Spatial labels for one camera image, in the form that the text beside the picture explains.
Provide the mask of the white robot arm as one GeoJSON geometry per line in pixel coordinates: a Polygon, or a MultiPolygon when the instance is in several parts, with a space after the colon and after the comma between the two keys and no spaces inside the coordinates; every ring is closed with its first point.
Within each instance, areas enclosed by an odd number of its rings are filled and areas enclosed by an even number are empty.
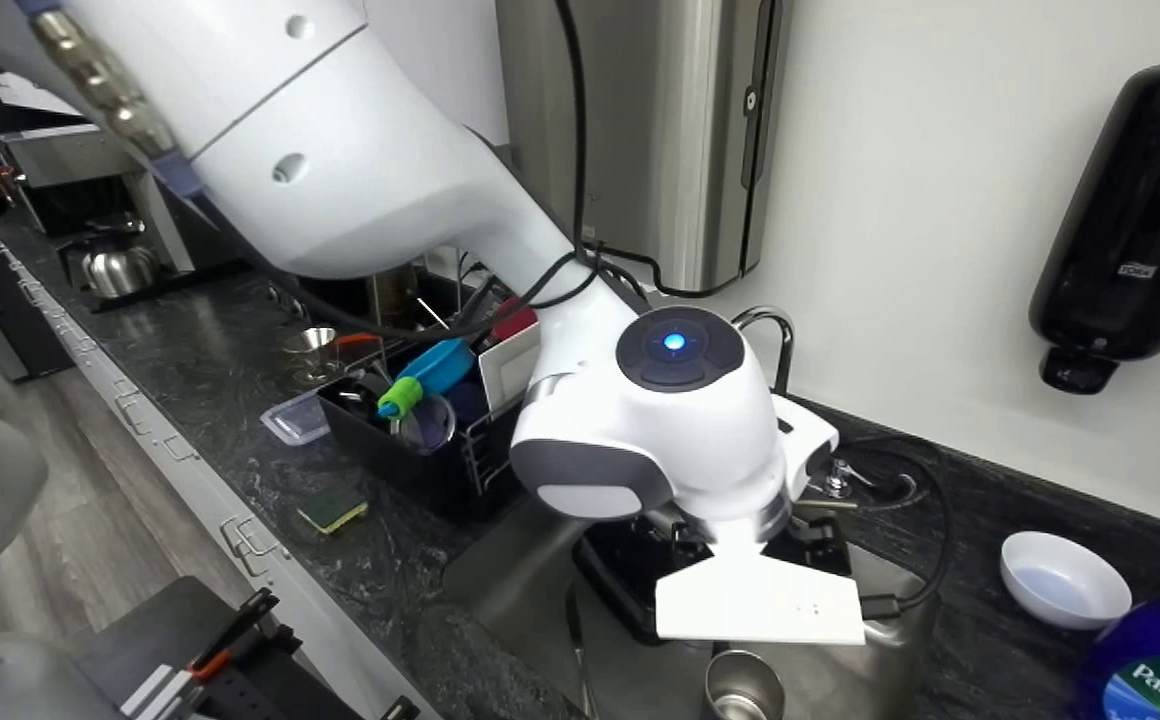
{"type": "Polygon", "coordinates": [[[496,150],[449,121],[349,0],[17,0],[49,63],[166,179],[274,267],[373,276],[460,245],[535,315],[512,473],[578,520],[682,507],[717,548],[760,548],[831,445],[791,429],[748,340],[700,308],[637,310],[496,150]]]}

